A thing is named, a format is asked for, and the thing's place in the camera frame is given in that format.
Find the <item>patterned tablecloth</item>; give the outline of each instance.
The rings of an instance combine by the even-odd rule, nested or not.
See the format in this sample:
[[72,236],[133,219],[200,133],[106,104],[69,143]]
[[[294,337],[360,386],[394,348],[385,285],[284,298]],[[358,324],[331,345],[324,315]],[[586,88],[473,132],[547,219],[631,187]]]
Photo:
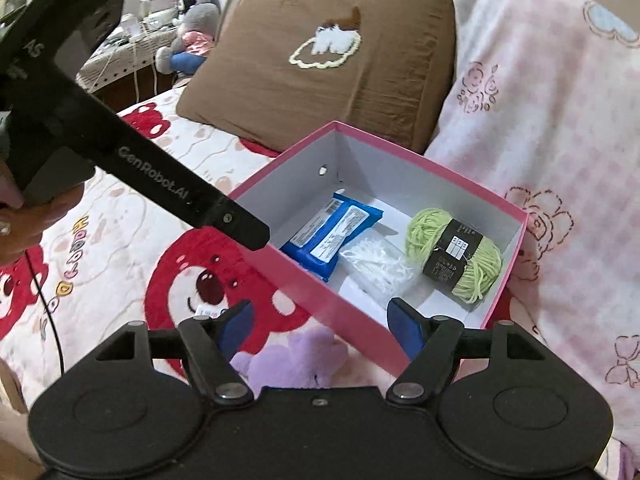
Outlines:
[[148,33],[136,43],[110,48],[93,56],[80,69],[76,82],[87,92],[93,93],[121,77],[154,63],[156,51],[161,46],[170,46],[176,29]]

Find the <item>hand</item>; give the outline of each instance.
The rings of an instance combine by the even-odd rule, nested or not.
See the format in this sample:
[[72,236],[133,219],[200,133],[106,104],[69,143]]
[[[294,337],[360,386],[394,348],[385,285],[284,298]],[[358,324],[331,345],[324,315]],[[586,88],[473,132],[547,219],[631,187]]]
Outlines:
[[38,245],[42,233],[77,206],[83,194],[84,184],[81,184],[48,204],[26,207],[11,171],[0,163],[0,203],[7,206],[0,209],[0,232],[3,229],[8,232],[0,235],[0,266],[15,263],[25,249]]

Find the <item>metal bolt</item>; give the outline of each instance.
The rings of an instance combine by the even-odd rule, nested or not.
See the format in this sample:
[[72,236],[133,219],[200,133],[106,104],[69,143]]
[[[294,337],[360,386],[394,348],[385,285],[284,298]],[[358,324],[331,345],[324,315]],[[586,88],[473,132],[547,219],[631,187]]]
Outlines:
[[225,400],[242,399],[249,389],[242,383],[226,383],[216,388],[216,395]]
[[424,393],[424,388],[418,383],[399,383],[394,386],[393,393],[400,399],[417,399]]

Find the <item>wet wipes package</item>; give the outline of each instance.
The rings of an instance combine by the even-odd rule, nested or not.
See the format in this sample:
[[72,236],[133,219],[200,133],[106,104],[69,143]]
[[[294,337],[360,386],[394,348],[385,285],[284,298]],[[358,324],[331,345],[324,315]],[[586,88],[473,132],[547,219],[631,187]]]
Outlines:
[[338,251],[382,218],[382,211],[339,193],[282,246],[282,252],[328,282]]

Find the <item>black label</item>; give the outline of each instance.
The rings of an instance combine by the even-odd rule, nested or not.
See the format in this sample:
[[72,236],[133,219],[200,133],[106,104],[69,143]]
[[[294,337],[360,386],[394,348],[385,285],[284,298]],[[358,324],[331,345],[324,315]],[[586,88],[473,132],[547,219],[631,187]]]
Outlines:
[[481,240],[479,232],[452,220],[424,264],[422,273],[452,291],[465,273],[467,261],[476,254]]

